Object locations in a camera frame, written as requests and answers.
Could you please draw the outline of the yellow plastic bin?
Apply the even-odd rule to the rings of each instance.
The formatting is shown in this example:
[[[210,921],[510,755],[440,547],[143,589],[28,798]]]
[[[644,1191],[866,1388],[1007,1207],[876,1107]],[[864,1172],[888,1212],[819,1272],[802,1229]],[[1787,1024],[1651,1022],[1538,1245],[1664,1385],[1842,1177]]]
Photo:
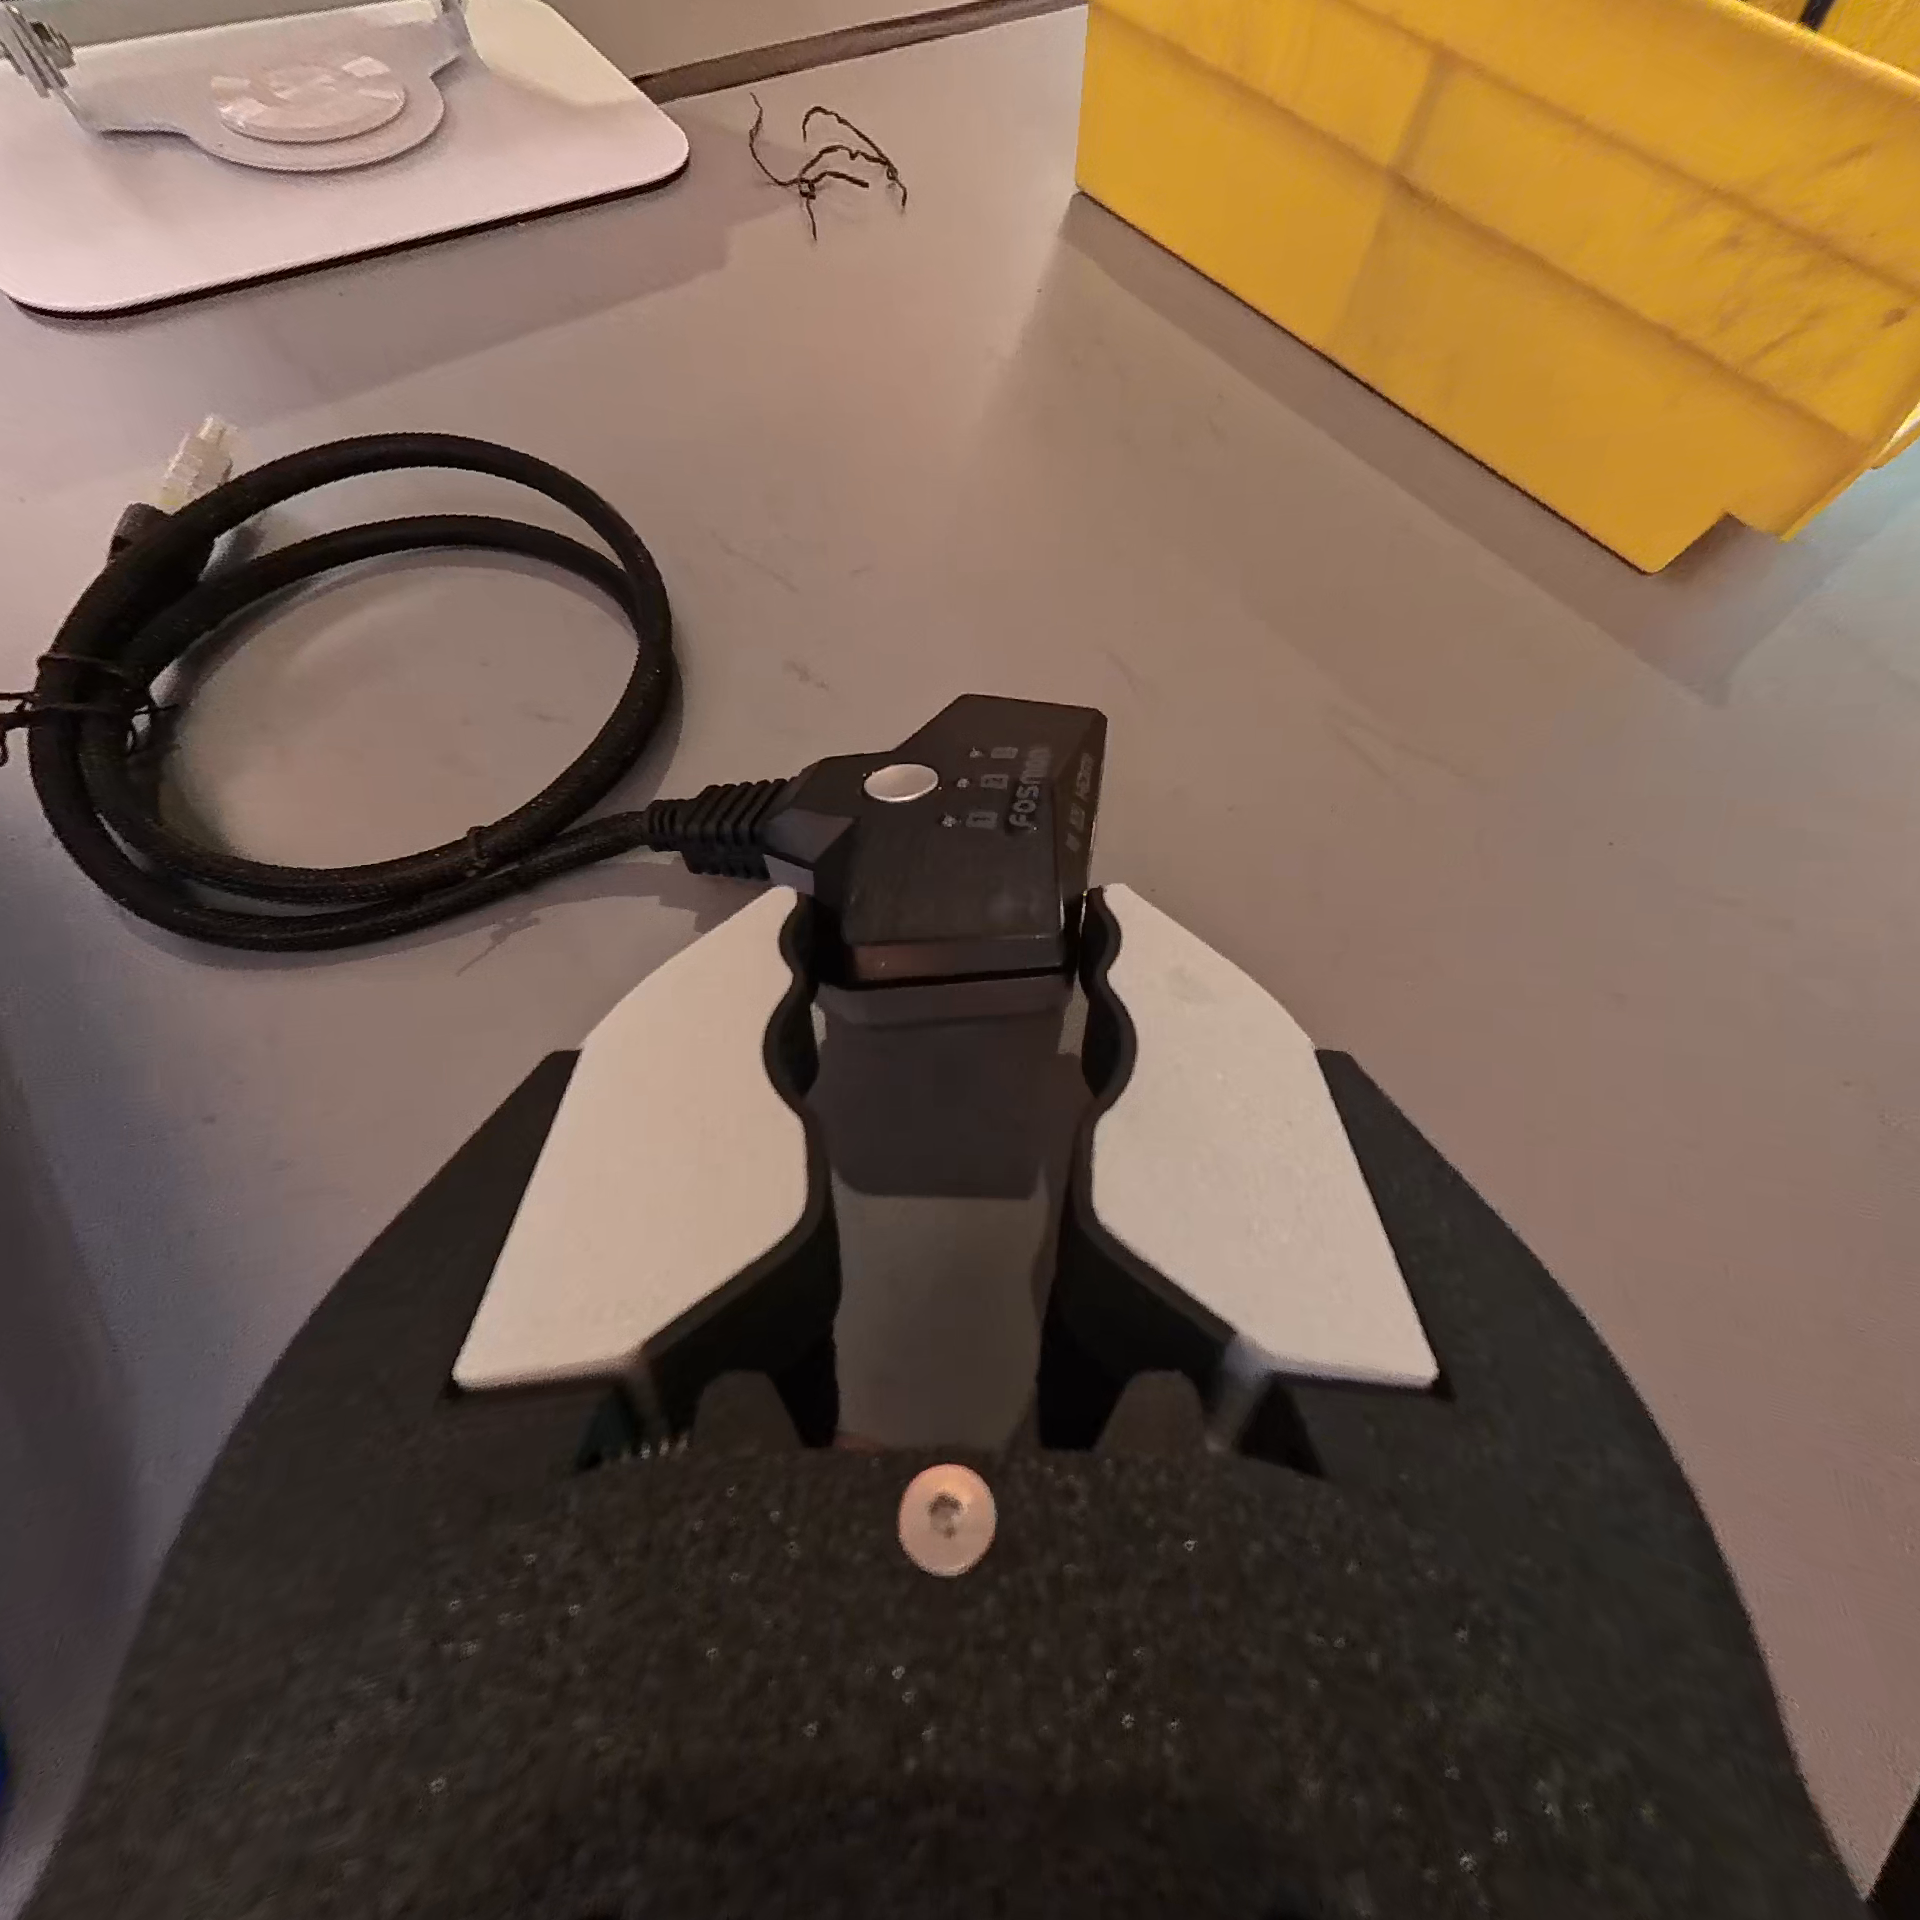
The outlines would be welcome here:
[[[1640,571],[1916,443],[1916,4],[1090,4],[1074,180]]]

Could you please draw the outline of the black thread tangle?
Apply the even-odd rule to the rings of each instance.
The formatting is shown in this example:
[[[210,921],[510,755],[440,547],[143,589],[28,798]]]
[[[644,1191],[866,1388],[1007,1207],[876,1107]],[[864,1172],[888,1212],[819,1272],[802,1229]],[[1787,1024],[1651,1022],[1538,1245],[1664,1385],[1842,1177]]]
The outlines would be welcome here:
[[[911,190],[899,159],[859,128],[843,112],[816,102],[801,116],[802,151],[779,159],[766,147],[766,104],[753,88],[753,121],[748,125],[748,155],[754,174],[769,188],[790,197],[802,208],[808,239],[820,239],[820,201],[835,188],[857,193],[881,193],[899,212],[911,205]]]

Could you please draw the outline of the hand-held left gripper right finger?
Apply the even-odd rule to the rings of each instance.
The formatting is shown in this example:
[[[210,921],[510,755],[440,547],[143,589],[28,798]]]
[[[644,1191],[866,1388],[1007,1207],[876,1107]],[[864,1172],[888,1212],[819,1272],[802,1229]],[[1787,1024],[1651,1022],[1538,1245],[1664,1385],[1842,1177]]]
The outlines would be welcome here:
[[[1294,1391],[1428,1397],[1412,1302],[1322,1052],[1124,884],[1087,899],[1088,1107],[1040,1332],[1040,1444],[1090,1452],[1143,1376],[1238,1453],[1310,1453]]]

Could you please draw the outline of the black board on white stand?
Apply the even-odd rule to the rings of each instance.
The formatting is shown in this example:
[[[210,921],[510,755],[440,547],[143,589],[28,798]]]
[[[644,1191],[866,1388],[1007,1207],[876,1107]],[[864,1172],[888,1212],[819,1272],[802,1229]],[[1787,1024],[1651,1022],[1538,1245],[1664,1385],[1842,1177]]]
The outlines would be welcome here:
[[[553,4],[2,4],[6,297],[105,319],[619,201],[688,136]]]

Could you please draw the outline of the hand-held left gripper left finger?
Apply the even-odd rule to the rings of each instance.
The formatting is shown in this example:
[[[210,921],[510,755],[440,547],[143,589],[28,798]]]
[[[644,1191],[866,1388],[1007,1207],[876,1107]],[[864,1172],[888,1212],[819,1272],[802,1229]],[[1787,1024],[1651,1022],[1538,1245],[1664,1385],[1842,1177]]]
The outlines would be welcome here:
[[[759,1374],[802,1444],[832,1444],[811,935],[811,900],[771,887],[588,1032],[451,1367],[460,1391],[603,1385],[666,1439],[720,1376]]]

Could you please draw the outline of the grey desk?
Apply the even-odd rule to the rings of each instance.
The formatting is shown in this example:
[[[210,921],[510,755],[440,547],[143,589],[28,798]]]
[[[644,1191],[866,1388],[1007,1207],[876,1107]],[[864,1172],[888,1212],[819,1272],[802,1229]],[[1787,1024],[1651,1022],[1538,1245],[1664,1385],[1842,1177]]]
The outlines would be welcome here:
[[[1350,1048],[1614,1343],[1873,1881],[1916,1784],[1916,462],[1652,579],[1072,191],[1084,17],[683,101],[656,197],[120,321],[6,304],[6,685],[203,415],[579,472],[674,598],[623,804],[1102,705],[1102,870]],[[732,911],[628,859],[313,961],[129,923],[6,771],[6,1713],[23,1897],[188,1500],[322,1292]]]

